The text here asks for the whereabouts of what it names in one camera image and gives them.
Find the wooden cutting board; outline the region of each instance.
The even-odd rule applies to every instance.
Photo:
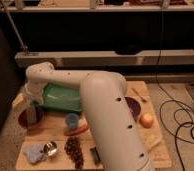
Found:
[[[162,132],[153,109],[150,96],[147,90],[147,86],[142,81],[127,82],[127,93],[126,96],[136,99],[141,105],[141,114],[150,113],[154,116],[155,122],[150,129],[143,128],[137,123],[137,128],[140,133],[143,143],[149,136],[158,136],[162,138]],[[140,97],[134,92],[133,88],[144,97],[147,102],[142,102]],[[26,156],[20,150],[20,154],[16,163],[16,170],[74,170],[74,163],[69,159],[64,151],[64,145],[67,137],[64,136],[66,129],[64,123],[64,113],[49,112],[45,114],[44,120],[41,124],[32,130],[27,131],[27,135],[22,144],[22,148],[28,145],[46,143],[49,141],[55,141],[59,148],[59,153],[52,159],[47,159],[44,162],[39,162],[36,165],[31,165],[27,162]],[[80,123],[86,123],[84,115],[81,116]],[[96,166],[90,153],[90,148],[95,147],[94,141],[90,131],[86,131],[81,134],[81,147],[84,154],[84,170],[103,170],[102,165]],[[164,139],[149,152],[150,158],[152,159],[156,168],[168,168],[171,167],[171,159],[168,154],[168,150]]]

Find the speckled floor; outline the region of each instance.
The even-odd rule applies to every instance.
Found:
[[[163,84],[164,88],[171,93],[177,100],[181,100],[186,104],[194,107],[194,102],[184,84]],[[160,105],[169,100],[169,98],[158,88],[156,84],[148,84],[151,100],[156,113],[159,112]],[[168,128],[175,132],[177,125],[173,120],[173,112],[177,109],[175,104],[169,104],[164,108],[165,122]],[[10,112],[6,123],[0,134],[0,171],[14,171],[15,162],[25,136],[25,130],[22,129],[17,123],[17,116],[20,110],[13,110]],[[188,121],[189,118],[183,112],[178,115],[181,122]],[[176,154],[174,145],[174,137],[165,131],[162,127],[164,139],[166,140],[169,154],[172,159],[173,166],[169,169],[158,169],[159,171],[180,171],[182,170],[179,163],[179,158]],[[188,131],[183,130],[180,137],[187,137],[190,139]],[[194,145],[189,145],[179,141],[180,152],[185,164],[186,171],[194,171]]]

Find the black cable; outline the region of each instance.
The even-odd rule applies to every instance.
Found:
[[[164,126],[164,128],[168,131],[169,134],[171,134],[172,136],[174,136],[174,139],[175,139],[175,146],[176,146],[176,152],[177,152],[177,155],[179,157],[179,160],[180,160],[180,163],[181,163],[181,166],[182,166],[182,170],[185,171],[185,166],[184,166],[184,163],[183,163],[183,160],[182,160],[182,157],[181,157],[181,154],[180,154],[180,150],[179,150],[179,147],[178,147],[178,143],[177,143],[177,140],[181,140],[183,142],[186,142],[186,143],[189,143],[189,144],[194,144],[194,127],[191,128],[190,130],[190,136],[192,138],[193,141],[189,141],[189,140],[186,140],[186,139],[183,139],[183,138],[180,138],[178,137],[178,133],[180,131],[180,129],[182,127],[185,127],[185,128],[189,128],[189,127],[192,127],[192,125],[194,125],[194,122],[193,122],[193,118],[192,118],[192,114],[194,114],[194,109],[192,107],[190,107],[189,105],[181,102],[181,101],[178,101],[176,100],[175,98],[173,98],[172,95],[170,95],[170,93],[168,93],[163,87],[162,85],[159,83],[159,80],[158,80],[158,69],[159,69],[159,63],[160,63],[160,60],[161,60],[161,54],[162,54],[162,46],[163,46],[163,39],[164,39],[164,12],[163,12],[163,9],[161,7],[161,35],[160,35],[160,51],[159,51],[159,56],[157,58],[157,61],[156,61],[156,69],[155,69],[155,78],[156,78],[156,83],[158,85],[158,87],[171,99],[171,100],[168,100],[168,101],[165,101],[161,104],[160,106],[160,109],[159,109],[159,116],[160,116],[160,120],[161,120],[161,123],[162,125]],[[165,122],[162,118],[162,108],[164,107],[165,104],[167,103],[170,103],[170,102],[174,102],[175,104],[177,104],[180,109],[177,109],[175,110],[173,116],[174,116],[174,120],[175,122],[179,125],[176,132],[175,133],[172,133],[168,128],[167,126],[165,125]],[[185,111],[185,113],[189,116],[190,118],[190,122],[185,122],[185,123],[180,123],[177,118],[176,118],[176,114],[179,112],[179,111]]]

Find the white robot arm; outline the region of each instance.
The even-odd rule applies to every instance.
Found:
[[[105,171],[154,171],[124,98],[125,78],[106,71],[60,71],[50,63],[26,70],[25,94],[42,103],[47,83],[78,87],[83,112]]]

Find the blue cup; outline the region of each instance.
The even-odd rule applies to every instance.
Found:
[[[74,130],[78,127],[79,116],[76,113],[69,113],[65,117],[65,123],[70,130]]]

